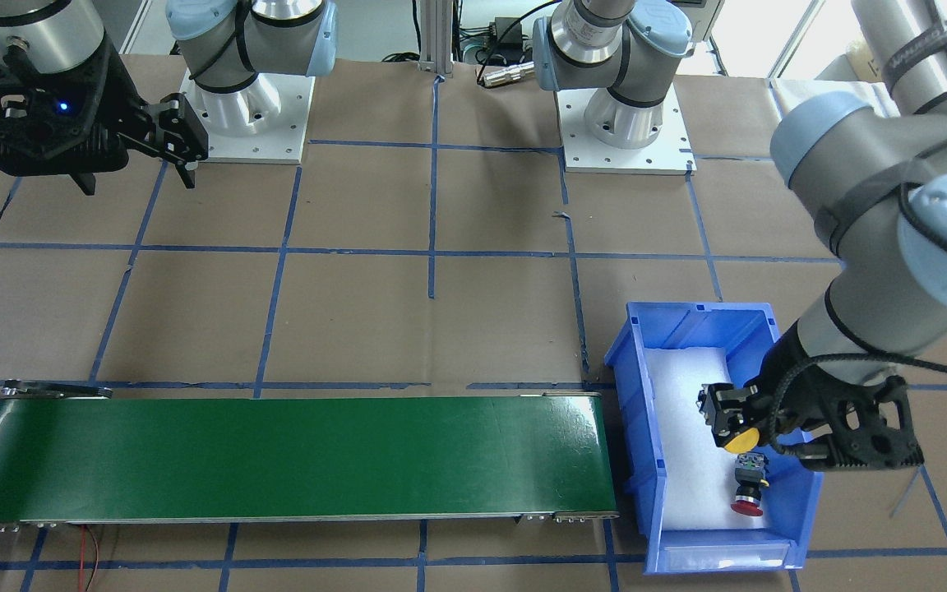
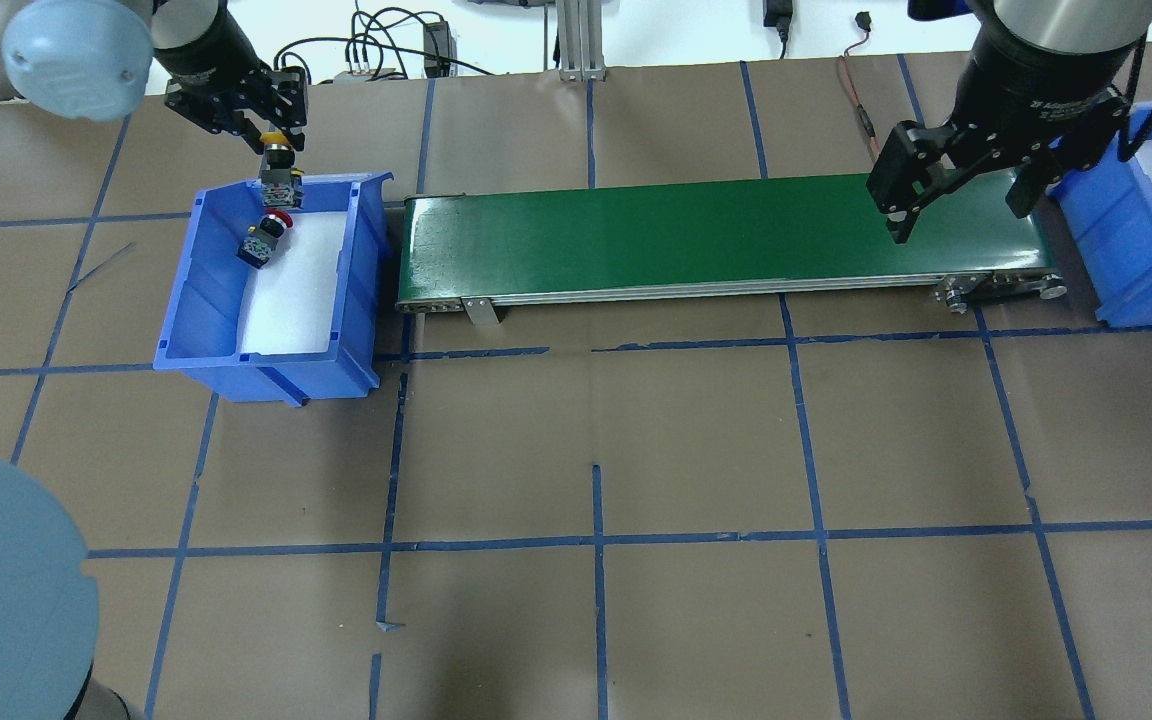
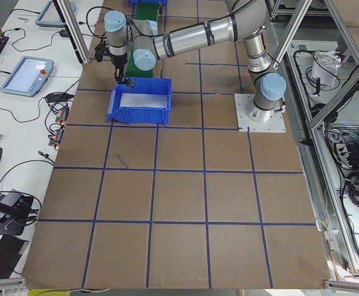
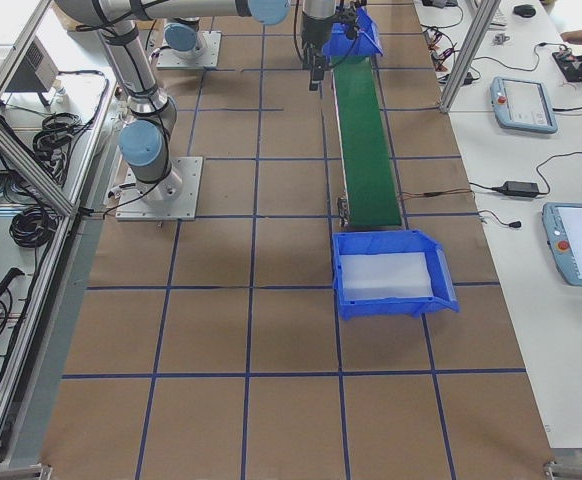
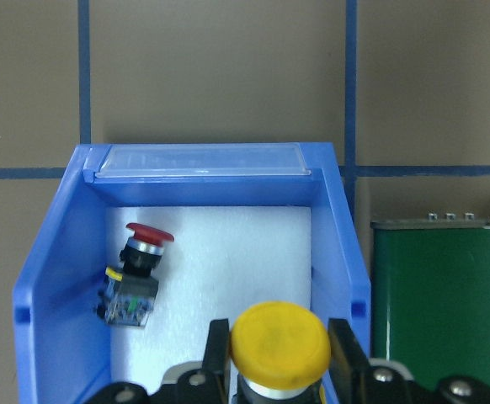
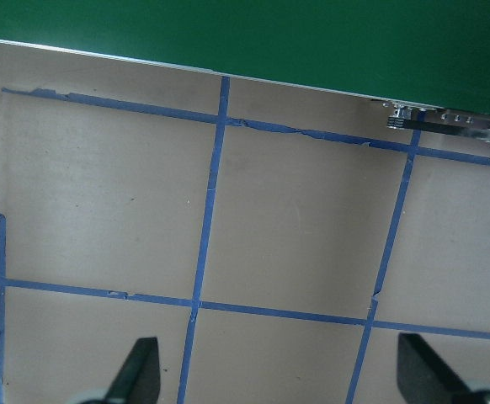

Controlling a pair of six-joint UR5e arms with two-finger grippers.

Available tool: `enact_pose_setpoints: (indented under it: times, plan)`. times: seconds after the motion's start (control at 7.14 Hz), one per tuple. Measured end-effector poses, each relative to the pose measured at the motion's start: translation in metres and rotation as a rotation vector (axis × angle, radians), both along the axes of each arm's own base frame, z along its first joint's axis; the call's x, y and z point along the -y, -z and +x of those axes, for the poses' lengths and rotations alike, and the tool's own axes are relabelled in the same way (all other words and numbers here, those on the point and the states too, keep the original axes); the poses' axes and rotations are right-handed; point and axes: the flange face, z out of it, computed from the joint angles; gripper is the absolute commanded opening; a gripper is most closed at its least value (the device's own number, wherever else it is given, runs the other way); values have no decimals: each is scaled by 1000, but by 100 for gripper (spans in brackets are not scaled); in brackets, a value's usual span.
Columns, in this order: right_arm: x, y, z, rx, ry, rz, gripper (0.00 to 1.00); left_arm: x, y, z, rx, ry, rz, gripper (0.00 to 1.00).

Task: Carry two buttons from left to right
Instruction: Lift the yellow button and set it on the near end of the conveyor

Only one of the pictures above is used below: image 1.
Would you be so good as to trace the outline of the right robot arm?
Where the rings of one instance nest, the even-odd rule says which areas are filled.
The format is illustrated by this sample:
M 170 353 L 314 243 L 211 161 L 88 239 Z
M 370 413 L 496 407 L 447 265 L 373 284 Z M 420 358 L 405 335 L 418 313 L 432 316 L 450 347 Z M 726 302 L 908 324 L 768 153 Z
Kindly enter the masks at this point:
M 0 1 L 0 171 L 300 164 L 335 56 L 331 1 Z

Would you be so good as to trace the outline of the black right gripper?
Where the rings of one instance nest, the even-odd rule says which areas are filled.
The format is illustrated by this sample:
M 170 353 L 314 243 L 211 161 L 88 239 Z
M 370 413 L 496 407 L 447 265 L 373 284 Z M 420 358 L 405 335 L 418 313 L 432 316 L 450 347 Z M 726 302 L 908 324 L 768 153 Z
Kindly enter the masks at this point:
M 187 95 L 147 104 L 110 38 L 65 72 L 41 74 L 21 49 L 0 59 L 0 171 L 15 177 L 68 175 L 86 195 L 95 173 L 120 171 L 129 151 L 173 164 L 184 187 L 210 143 Z

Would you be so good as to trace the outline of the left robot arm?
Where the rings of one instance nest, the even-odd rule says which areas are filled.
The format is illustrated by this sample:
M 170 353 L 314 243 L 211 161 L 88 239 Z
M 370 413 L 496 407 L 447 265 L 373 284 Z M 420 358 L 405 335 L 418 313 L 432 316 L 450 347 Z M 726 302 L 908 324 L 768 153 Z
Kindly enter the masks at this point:
M 923 462 L 902 366 L 947 336 L 947 1 L 854 1 L 898 116 L 828 91 L 783 117 L 770 154 L 842 273 L 744 386 L 707 385 L 715 446 L 770 446 L 815 471 Z

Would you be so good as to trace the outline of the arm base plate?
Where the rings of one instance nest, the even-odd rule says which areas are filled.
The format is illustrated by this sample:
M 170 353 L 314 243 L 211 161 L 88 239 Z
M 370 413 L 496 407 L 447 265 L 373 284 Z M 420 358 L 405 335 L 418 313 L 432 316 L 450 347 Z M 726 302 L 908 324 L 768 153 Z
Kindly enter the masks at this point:
M 565 168 L 584 173 L 684 175 L 696 170 L 677 92 L 635 108 L 605 89 L 556 92 Z
M 180 87 L 208 132 L 210 164 L 301 164 L 315 77 L 264 72 L 232 94 Z

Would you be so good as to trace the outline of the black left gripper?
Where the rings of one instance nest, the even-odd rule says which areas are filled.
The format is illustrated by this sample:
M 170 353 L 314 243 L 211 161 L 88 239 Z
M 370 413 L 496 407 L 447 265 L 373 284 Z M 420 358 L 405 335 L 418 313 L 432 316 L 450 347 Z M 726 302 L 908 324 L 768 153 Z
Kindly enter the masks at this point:
M 794 428 L 830 427 L 812 442 L 778 443 L 778 453 L 796 458 L 806 469 L 901 469 L 923 465 L 923 450 L 914 434 L 908 383 L 889 376 L 879 385 L 846 382 L 811 356 L 792 325 L 767 352 L 759 374 L 737 389 L 732 383 L 703 385 L 699 411 L 723 446 L 748 428 L 760 430 L 760 444 Z

